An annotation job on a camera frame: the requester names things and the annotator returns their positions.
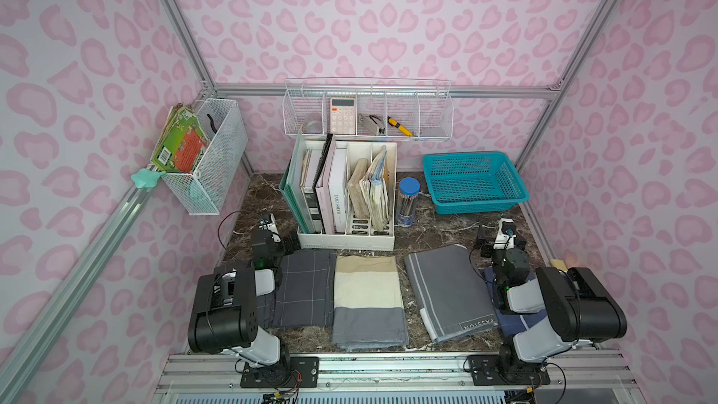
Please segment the dark grey checked pillowcase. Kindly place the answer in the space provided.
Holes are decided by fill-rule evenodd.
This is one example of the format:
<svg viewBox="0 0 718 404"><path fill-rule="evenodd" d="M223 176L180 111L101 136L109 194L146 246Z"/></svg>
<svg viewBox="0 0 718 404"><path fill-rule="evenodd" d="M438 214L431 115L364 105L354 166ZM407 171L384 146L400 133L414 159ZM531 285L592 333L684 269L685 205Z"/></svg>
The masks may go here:
<svg viewBox="0 0 718 404"><path fill-rule="evenodd" d="M331 250L300 250L280 263L273 327L332 327L338 256Z"/></svg>

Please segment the grey pillowcase with label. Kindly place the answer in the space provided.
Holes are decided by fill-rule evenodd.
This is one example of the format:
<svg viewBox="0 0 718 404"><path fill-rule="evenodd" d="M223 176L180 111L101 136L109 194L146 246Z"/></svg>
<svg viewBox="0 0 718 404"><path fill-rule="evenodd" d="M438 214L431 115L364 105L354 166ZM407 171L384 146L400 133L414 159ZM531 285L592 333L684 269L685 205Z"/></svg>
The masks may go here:
<svg viewBox="0 0 718 404"><path fill-rule="evenodd" d="M434 343L491 331L498 326L487 284L469 261L469 250L450 245L405 260L420 316Z"/></svg>

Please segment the teal plastic basket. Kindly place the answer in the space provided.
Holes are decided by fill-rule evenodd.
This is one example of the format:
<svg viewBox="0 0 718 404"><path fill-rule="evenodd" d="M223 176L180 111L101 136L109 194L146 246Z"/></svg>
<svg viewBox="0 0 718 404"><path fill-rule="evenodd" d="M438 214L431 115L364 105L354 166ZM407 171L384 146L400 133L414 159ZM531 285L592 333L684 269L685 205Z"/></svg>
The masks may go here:
<svg viewBox="0 0 718 404"><path fill-rule="evenodd" d="M426 155L423 172L441 215L503 212L529 200L514 163L500 151Z"/></svg>

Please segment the cream and grey pillowcase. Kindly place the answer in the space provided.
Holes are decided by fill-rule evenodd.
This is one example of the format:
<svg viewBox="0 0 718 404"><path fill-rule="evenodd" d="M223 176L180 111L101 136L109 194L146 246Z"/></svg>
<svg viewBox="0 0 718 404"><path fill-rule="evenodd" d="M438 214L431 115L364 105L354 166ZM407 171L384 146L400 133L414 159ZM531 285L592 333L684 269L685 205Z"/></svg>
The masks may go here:
<svg viewBox="0 0 718 404"><path fill-rule="evenodd" d="M334 280L332 342L346 351L409 343L394 256L340 256Z"/></svg>

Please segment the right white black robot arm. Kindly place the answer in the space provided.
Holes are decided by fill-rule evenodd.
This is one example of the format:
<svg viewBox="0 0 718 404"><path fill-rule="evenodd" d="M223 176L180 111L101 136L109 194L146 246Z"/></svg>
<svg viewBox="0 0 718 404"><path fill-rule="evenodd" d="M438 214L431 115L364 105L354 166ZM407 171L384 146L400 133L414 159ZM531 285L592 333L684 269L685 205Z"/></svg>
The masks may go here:
<svg viewBox="0 0 718 404"><path fill-rule="evenodd" d="M508 336L493 366L484 368L506 383L540 379L548 360L582 342L623 338L626 315L608 290L587 267L530 268L527 241L512 219L499 221L497 233L477 234L471 252L491 261L488 282L497 312L527 316L544 312L532 327Z"/></svg>

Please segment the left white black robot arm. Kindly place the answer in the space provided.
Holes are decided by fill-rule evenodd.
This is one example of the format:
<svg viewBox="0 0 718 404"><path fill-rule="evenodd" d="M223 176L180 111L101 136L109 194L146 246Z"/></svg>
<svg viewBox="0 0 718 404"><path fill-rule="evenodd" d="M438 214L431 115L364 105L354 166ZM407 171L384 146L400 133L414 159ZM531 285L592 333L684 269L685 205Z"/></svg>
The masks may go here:
<svg viewBox="0 0 718 404"><path fill-rule="evenodd" d="M290 357L282 342L260 324L258 299L282 283L280 262L294 251L272 214L260 218L251 237L252 258L217 267L199 278L188 327L195 353L235 355L252 372L287 373Z"/></svg>

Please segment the navy blue folded pillowcase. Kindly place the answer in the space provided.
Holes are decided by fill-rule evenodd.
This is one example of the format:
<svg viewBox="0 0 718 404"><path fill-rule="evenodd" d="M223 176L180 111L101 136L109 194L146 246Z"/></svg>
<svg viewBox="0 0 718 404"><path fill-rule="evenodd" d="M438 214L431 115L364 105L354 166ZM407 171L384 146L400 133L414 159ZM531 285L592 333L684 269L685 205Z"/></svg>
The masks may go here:
<svg viewBox="0 0 718 404"><path fill-rule="evenodd" d="M491 267L486 267L484 269L484 278L489 297L495 309L495 316L497 316L498 324L505 338L512 337L518 333L530 329L531 327L534 327L534 325L540 323L540 321L547 316L547 312L545 309L542 309L539 312L525 314L502 313L499 310L497 299L495 298L495 274Z"/></svg>

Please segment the white file organizer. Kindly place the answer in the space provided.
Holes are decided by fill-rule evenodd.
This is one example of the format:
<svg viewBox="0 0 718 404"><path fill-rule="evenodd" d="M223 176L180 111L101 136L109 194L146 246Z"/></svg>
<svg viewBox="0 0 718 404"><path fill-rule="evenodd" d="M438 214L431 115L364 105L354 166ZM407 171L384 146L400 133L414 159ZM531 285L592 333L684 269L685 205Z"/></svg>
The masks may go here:
<svg viewBox="0 0 718 404"><path fill-rule="evenodd" d="M389 222L383 230L376 230L370 220L357 219L353 203L345 193L346 205L345 226L334 234L303 234L298 232L300 244L305 249L330 249L362 252L392 252L395 248L395 204L396 204L396 172L398 169L398 144L381 141L332 140L332 155L336 150L344 154L346 161L345 180L349 181L357 163L363 159L372 161L386 151L385 179Z"/></svg>

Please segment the yellow sticky note pad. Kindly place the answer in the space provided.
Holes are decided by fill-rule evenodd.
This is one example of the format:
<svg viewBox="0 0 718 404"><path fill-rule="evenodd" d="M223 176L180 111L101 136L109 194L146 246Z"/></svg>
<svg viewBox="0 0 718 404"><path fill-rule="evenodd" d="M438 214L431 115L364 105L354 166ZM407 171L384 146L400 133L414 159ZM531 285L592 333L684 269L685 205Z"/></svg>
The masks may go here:
<svg viewBox="0 0 718 404"><path fill-rule="evenodd" d="M561 270L561 271L563 271L563 272L567 272L567 271L568 271L567 265L566 265L566 263L565 263L563 260L560 260L560 259L552 259L552 260L551 260L551 265L552 265L555 269Z"/></svg>

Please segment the green folder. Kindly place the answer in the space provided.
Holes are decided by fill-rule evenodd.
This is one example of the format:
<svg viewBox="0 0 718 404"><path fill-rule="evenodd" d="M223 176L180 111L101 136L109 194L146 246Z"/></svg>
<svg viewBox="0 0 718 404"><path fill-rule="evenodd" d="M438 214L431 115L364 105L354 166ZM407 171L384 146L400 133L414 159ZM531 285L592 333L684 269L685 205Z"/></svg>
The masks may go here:
<svg viewBox="0 0 718 404"><path fill-rule="evenodd" d="M289 165L280 182L280 191L284 197L293 217L298 224L298 231L303 234L313 234L314 225L310 209L305 201L301 187L301 172L304 166L304 157L307 153L307 142L304 134L299 131L295 140L295 147Z"/></svg>

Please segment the white book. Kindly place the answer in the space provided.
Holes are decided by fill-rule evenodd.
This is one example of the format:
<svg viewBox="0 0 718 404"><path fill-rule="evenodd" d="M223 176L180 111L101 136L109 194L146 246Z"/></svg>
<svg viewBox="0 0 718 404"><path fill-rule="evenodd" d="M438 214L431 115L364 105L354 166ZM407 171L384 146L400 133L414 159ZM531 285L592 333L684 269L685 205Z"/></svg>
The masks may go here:
<svg viewBox="0 0 718 404"><path fill-rule="evenodd" d="M347 149L336 148L329 172L328 188L335 231L342 234L346 228L348 209L346 195L347 169Z"/></svg>

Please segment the blue lid pencil jar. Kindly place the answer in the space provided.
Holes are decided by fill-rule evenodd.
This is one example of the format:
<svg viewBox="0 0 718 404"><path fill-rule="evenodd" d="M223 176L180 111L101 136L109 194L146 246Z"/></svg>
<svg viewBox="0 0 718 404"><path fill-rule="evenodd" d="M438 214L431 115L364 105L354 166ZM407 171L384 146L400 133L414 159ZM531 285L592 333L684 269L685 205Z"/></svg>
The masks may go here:
<svg viewBox="0 0 718 404"><path fill-rule="evenodd" d="M396 200L396 224L411 227L415 221L416 200L421 192L419 181L412 177L402 179L398 185Z"/></svg>

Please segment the clear tape roll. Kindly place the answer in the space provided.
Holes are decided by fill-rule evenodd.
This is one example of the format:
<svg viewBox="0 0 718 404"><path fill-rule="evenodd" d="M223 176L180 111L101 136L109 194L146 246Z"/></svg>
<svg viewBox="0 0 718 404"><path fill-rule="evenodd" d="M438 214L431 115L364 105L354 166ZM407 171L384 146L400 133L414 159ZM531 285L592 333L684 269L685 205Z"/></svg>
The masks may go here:
<svg viewBox="0 0 718 404"><path fill-rule="evenodd" d="M300 131L303 134L309 135L322 135L323 134L323 122L322 120L310 119L300 126Z"/></svg>

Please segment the green red booklet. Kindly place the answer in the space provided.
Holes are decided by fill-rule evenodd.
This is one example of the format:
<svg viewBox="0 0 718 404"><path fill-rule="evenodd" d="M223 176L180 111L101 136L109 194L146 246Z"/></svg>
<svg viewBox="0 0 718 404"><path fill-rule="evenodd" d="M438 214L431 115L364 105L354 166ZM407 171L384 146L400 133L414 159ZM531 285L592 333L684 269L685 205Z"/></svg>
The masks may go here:
<svg viewBox="0 0 718 404"><path fill-rule="evenodd" d="M151 162L167 173L193 173L211 140L191 107L172 108Z"/></svg>

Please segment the mint green clip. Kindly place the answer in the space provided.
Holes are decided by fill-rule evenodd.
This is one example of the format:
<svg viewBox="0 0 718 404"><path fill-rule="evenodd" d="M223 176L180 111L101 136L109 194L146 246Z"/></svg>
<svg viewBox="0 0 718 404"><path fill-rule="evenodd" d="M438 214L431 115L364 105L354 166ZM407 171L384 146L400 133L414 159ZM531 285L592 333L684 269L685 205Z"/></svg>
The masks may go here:
<svg viewBox="0 0 718 404"><path fill-rule="evenodd" d="M131 176L131 181L138 189L154 189L164 175L164 171L142 168Z"/></svg>

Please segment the pink calculator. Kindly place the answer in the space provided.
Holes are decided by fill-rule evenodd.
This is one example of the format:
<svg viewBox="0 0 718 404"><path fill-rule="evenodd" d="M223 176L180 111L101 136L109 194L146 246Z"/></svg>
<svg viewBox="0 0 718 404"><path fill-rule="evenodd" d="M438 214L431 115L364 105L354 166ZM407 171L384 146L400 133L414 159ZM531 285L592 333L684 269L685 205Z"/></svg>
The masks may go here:
<svg viewBox="0 0 718 404"><path fill-rule="evenodd" d="M357 112L355 97L331 97L329 101L329 130L334 135L355 136Z"/></svg>

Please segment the yellow utility knife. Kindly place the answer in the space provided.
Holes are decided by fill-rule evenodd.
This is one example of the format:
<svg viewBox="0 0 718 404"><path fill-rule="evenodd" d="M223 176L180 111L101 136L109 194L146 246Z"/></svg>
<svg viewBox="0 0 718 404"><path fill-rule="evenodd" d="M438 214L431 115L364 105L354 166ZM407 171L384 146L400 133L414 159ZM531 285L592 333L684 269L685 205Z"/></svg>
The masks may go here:
<svg viewBox="0 0 718 404"><path fill-rule="evenodd" d="M407 127L405 127L404 125L402 125L402 124L401 124L399 121L397 121L396 119L394 119L394 118L388 116L388 117L387 117L387 123L389 123L389 125L391 125L392 127L394 127L396 130L398 130L398 131L399 131L401 134L403 134L404 136L407 136L407 137L410 137L410 138L413 138L413 137L414 137L413 132L411 132L411 130L409 130L409 128L407 128Z"/></svg>

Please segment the grey stapler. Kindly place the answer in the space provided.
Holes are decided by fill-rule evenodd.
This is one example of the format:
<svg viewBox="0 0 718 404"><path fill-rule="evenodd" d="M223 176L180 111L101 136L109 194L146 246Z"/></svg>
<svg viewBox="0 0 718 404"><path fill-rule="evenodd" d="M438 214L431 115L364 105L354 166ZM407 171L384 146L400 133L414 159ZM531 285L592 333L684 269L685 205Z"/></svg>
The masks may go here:
<svg viewBox="0 0 718 404"><path fill-rule="evenodd" d="M370 136L383 137L386 135L386 124L378 115L360 114L358 123Z"/></svg>

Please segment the white mesh wall basket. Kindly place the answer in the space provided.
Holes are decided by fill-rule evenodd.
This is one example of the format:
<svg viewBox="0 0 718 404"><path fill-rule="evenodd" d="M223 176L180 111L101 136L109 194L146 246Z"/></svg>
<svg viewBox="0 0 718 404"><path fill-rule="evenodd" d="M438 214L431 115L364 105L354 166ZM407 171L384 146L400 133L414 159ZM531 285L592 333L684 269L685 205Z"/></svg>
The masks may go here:
<svg viewBox="0 0 718 404"><path fill-rule="evenodd" d="M227 197L248 135L232 99L207 98L191 107L211 140L193 173L167 173L162 177L190 215L217 215Z"/></svg>

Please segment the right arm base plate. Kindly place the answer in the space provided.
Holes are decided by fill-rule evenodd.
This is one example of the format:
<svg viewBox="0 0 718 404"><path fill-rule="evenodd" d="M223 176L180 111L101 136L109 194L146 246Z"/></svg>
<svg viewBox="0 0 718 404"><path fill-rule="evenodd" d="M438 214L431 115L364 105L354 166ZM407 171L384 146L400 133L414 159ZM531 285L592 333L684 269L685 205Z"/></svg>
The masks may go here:
<svg viewBox="0 0 718 404"><path fill-rule="evenodd" d="M521 385L539 387L551 383L541 364L514 362L502 355L469 355L463 370L471 375L475 386Z"/></svg>

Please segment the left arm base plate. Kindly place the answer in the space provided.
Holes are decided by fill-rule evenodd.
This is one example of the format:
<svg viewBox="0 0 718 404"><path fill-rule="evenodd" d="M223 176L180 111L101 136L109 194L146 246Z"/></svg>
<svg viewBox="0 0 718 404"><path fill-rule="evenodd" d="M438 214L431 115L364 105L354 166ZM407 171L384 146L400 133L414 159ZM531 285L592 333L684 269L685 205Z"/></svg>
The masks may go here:
<svg viewBox="0 0 718 404"><path fill-rule="evenodd" d="M320 359L316 356L282 359L271 367L245 365L239 386L242 389L316 388L319 371Z"/></svg>

